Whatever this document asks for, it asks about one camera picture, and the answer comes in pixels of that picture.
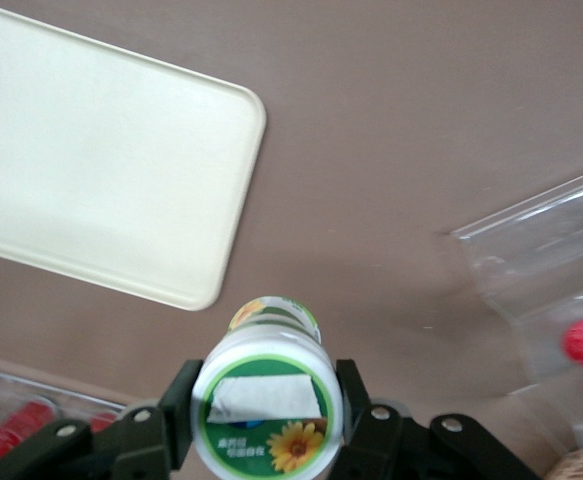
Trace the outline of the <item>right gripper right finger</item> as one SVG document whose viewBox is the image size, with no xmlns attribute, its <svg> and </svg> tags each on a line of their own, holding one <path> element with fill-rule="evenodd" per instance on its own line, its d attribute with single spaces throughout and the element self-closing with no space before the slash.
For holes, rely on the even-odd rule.
<svg viewBox="0 0 583 480">
<path fill-rule="evenodd" d="M 331 479 L 536 479 L 538 475 L 477 420 L 440 415 L 427 427 L 371 400 L 354 361 L 338 360 L 344 444 Z"/>
</svg>

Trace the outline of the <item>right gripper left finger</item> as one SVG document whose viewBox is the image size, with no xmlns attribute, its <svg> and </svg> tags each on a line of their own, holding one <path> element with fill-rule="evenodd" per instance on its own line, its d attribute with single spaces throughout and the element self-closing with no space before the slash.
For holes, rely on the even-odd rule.
<svg viewBox="0 0 583 480">
<path fill-rule="evenodd" d="M 192 390 L 202 368 L 186 361 L 155 405 L 137 406 L 103 429 L 53 419 L 36 427 L 30 413 L 9 416 L 21 436 L 0 425 L 0 479 L 169 479 L 192 443 Z"/>
</svg>

